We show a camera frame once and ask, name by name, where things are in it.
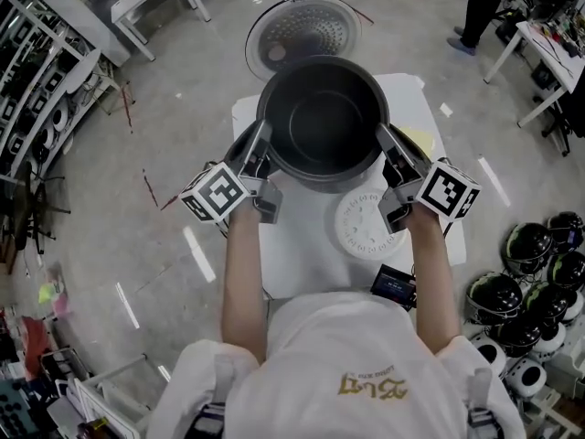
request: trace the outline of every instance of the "floor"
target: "floor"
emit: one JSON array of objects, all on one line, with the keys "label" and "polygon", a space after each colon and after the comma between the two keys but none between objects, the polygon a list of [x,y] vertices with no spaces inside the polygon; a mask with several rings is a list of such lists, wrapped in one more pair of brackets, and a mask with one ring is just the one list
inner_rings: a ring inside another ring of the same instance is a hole
[{"label": "floor", "polygon": [[[54,173],[67,180],[52,199],[72,214],[54,216],[58,240],[47,242],[42,267],[32,247],[21,252],[13,285],[19,312],[43,316],[48,308],[38,305],[37,288],[48,273],[62,274],[72,312],[58,322],[59,333],[96,372],[142,352],[172,370],[186,344],[219,337],[225,241],[181,204],[160,208],[206,161],[223,156],[232,138],[231,106],[261,91],[263,83],[246,66],[244,42],[255,19],[277,1],[204,0],[213,17],[208,24],[185,0],[168,0],[148,14],[138,27],[157,59],[149,63],[136,53],[123,68],[137,100],[132,130],[122,112],[108,117],[95,110],[56,163]],[[346,1],[375,22],[364,23],[355,61],[374,74],[418,75],[448,155],[484,185],[463,224],[468,258],[453,268],[458,297],[476,275],[501,268],[499,246],[513,224],[543,221],[563,209],[585,212],[576,187],[585,182],[579,139],[571,139],[574,154],[562,158],[555,143],[540,136],[546,117],[516,126],[533,108],[527,64],[512,57],[486,85],[483,76],[503,49],[494,27],[475,58],[445,43],[463,22],[466,0]],[[440,109],[444,103],[449,117]],[[509,206],[480,157],[499,177]],[[185,227],[218,276],[211,284],[192,257]],[[151,405],[165,386],[155,372],[140,370],[121,383]]]}]

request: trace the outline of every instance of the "printed logo on shirt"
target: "printed logo on shirt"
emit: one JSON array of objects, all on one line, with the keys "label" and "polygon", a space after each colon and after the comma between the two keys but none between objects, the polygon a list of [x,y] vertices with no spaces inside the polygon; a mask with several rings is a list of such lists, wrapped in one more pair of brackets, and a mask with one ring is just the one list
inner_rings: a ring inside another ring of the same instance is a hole
[{"label": "printed logo on shirt", "polygon": [[402,400],[408,393],[405,380],[396,380],[390,376],[394,366],[390,366],[380,372],[369,374],[354,374],[347,372],[341,378],[341,386],[337,395],[349,395],[365,393],[373,399]]}]

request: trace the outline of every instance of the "white lid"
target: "white lid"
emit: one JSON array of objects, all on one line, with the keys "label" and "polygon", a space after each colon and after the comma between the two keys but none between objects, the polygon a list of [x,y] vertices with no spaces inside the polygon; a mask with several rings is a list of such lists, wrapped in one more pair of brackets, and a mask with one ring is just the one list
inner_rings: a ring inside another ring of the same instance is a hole
[{"label": "white lid", "polygon": [[406,239],[406,230],[388,232],[378,210],[383,195],[384,191],[376,188],[357,188],[343,197],[335,212],[337,239],[358,259],[387,259]]}]

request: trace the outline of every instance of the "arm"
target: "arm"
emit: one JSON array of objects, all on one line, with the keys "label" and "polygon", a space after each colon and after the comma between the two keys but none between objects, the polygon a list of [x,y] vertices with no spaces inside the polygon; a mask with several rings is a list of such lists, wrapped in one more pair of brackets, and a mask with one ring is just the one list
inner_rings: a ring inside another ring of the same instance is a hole
[{"label": "arm", "polygon": [[249,200],[229,217],[228,255],[221,315],[225,343],[266,359],[266,318],[262,298],[260,213]]},{"label": "arm", "polygon": [[437,353],[461,334],[447,247],[439,219],[421,204],[406,218],[417,285],[417,333]]}]

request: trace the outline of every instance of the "person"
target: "person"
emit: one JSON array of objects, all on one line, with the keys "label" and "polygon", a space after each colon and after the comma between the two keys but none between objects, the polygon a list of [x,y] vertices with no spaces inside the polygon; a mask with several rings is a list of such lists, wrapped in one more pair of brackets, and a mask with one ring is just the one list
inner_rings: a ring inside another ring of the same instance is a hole
[{"label": "person", "polygon": [[495,16],[501,1],[468,0],[465,28],[456,26],[453,29],[461,38],[448,37],[447,43],[461,52],[474,56],[479,39]]},{"label": "person", "polygon": [[149,439],[454,439],[474,437],[467,434],[477,412],[494,433],[481,437],[526,437],[504,385],[461,334],[432,211],[415,204],[405,218],[416,331],[401,306],[355,292],[296,297],[267,332],[260,215],[243,203],[229,220],[223,343],[201,340],[183,351]]}]

